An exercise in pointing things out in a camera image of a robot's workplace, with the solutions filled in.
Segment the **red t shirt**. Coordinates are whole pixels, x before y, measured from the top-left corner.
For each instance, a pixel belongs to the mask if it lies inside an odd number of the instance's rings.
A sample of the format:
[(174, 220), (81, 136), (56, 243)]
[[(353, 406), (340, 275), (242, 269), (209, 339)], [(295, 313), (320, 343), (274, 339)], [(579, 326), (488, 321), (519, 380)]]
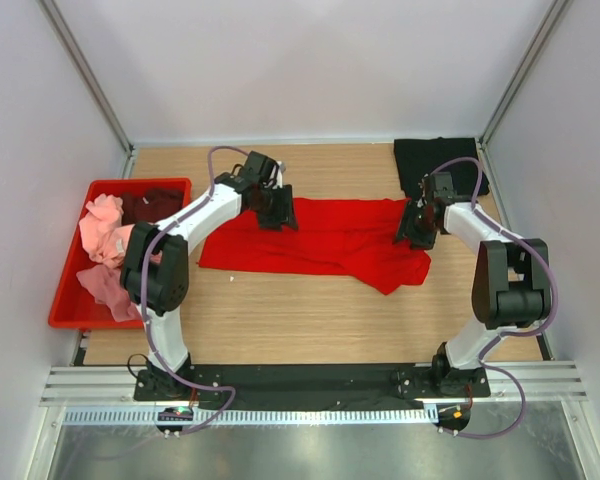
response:
[(389, 295), (419, 286), (431, 259), (394, 235), (405, 200), (296, 198), (299, 228), (263, 230), (246, 212), (209, 237), (202, 268), (258, 273), (348, 276)]

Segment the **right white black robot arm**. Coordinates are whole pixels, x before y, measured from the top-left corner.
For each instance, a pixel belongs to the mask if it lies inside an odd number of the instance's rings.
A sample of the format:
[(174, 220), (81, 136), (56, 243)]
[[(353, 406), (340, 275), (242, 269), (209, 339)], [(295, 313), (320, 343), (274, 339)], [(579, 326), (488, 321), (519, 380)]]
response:
[(425, 176), (421, 187), (421, 198), (405, 207), (395, 239), (415, 250), (432, 249), (440, 234), (460, 239), (476, 256), (473, 315), (439, 346), (430, 365), (397, 370), (399, 391), (413, 399), (484, 398), (490, 394), (483, 365), (488, 355), (505, 337), (527, 334), (550, 315), (548, 246), (507, 231), (475, 199), (458, 194), (448, 172)]

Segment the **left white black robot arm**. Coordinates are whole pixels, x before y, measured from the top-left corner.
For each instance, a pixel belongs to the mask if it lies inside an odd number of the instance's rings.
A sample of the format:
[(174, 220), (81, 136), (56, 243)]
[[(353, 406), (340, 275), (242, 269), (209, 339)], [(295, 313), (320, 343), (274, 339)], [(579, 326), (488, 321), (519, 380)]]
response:
[(181, 305), (189, 289), (189, 257), (210, 234), (251, 212), (264, 230), (298, 227), (293, 191), (285, 167), (250, 151), (229, 172), (211, 173), (196, 200), (155, 224), (131, 231), (120, 284), (137, 308), (149, 345), (146, 367), (137, 376), (138, 397), (156, 394), (179, 400), (194, 390), (191, 355), (181, 325)]

